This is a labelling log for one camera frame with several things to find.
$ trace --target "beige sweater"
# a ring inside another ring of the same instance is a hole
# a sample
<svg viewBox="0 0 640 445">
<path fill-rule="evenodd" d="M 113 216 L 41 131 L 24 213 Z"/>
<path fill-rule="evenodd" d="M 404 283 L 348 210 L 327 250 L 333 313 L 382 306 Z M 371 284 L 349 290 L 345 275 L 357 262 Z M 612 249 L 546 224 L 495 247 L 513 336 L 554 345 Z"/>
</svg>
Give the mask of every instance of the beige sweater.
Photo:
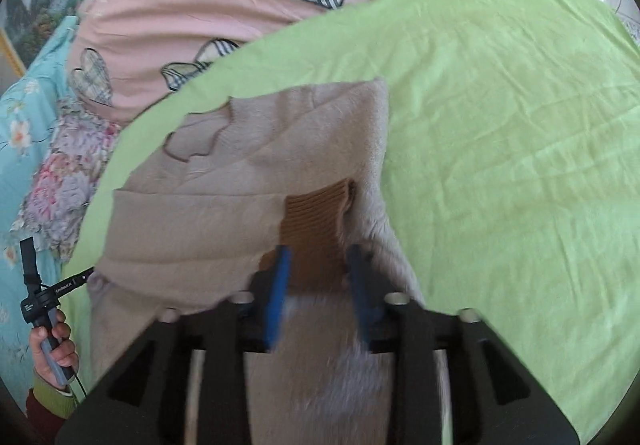
<svg viewBox="0 0 640 445">
<path fill-rule="evenodd" d="M 380 192 L 387 115 L 381 80 L 232 98 L 189 115 L 115 193 L 90 288 L 96 374 L 162 307 L 199 311 L 243 289 L 290 228 L 290 197 L 345 178 L 356 191 L 341 242 L 370 240 L 374 265 L 420 299 Z M 290 291 L 275 352 L 247 355 L 246 366 L 257 445 L 385 442 L 390 360 L 362 348 L 345 290 Z"/>
</svg>

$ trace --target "maroon sleeve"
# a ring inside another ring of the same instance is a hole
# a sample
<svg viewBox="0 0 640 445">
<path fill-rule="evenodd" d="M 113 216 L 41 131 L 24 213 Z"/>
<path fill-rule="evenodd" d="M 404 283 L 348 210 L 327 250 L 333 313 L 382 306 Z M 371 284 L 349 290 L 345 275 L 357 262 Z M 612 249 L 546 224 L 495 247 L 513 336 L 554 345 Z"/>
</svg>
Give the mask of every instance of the maroon sleeve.
<svg viewBox="0 0 640 445">
<path fill-rule="evenodd" d="M 56 435 L 66 421 L 45 409 L 33 396 L 33 389 L 27 397 L 27 419 L 47 445 L 54 445 Z"/>
</svg>

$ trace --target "green bed sheet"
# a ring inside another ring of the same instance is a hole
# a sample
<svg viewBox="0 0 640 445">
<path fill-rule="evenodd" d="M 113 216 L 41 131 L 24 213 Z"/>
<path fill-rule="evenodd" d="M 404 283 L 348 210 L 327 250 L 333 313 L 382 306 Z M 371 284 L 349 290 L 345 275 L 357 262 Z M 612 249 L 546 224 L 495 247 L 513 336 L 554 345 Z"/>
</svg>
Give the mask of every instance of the green bed sheet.
<svg viewBox="0 0 640 445">
<path fill-rule="evenodd" d="M 66 275 L 188 112 L 380 75 L 383 194 L 429 307 L 483 313 L 586 443 L 640 365 L 640 52 L 596 0 L 376 0 L 243 47 L 124 131 Z M 85 292 L 63 307 L 88 362 Z"/>
</svg>

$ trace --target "green sleeve cuff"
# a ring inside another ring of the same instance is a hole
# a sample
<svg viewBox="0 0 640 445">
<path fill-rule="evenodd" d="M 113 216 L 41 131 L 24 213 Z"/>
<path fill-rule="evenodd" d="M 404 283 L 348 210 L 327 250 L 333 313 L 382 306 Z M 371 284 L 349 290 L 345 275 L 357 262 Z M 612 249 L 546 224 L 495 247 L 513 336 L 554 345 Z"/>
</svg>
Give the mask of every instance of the green sleeve cuff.
<svg viewBox="0 0 640 445">
<path fill-rule="evenodd" d="M 63 419 L 68 419 L 78 405 L 70 389 L 68 393 L 59 391 L 37 373 L 33 375 L 33 396 L 51 414 Z"/>
</svg>

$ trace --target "sweater sleeve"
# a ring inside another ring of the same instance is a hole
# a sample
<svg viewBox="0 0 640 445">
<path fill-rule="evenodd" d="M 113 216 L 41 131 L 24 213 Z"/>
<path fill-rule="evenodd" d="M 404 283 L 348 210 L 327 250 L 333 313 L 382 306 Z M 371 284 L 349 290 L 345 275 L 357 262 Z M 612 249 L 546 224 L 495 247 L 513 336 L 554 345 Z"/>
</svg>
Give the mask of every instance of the sweater sleeve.
<svg viewBox="0 0 640 445">
<path fill-rule="evenodd" d="M 58 431 L 78 404 L 69 392 L 59 391 L 33 375 L 33 389 L 27 397 L 27 419 L 47 445 L 53 445 Z"/>
</svg>

